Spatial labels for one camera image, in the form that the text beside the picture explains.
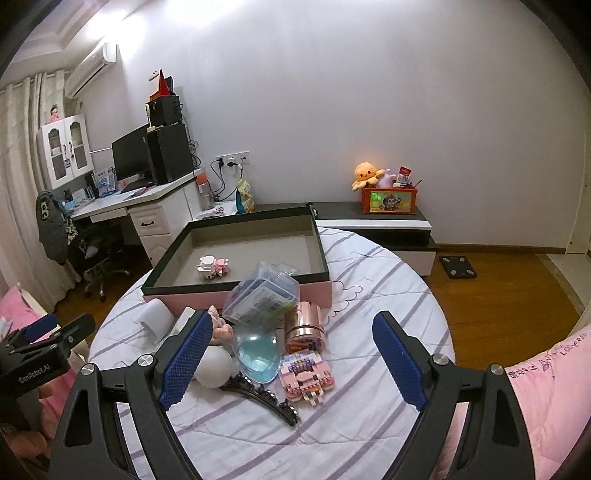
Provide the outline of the left hand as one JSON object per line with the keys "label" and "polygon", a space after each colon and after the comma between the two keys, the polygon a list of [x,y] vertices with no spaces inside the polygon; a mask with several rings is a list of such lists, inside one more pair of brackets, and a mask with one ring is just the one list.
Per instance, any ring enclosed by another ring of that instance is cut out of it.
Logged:
{"label": "left hand", "polygon": [[1,434],[12,453],[19,459],[34,459],[47,456],[50,441],[55,435],[56,417],[42,402],[40,407],[39,425],[37,430],[19,430],[16,422],[21,419],[22,412],[15,400],[8,402],[6,412],[1,415]]}

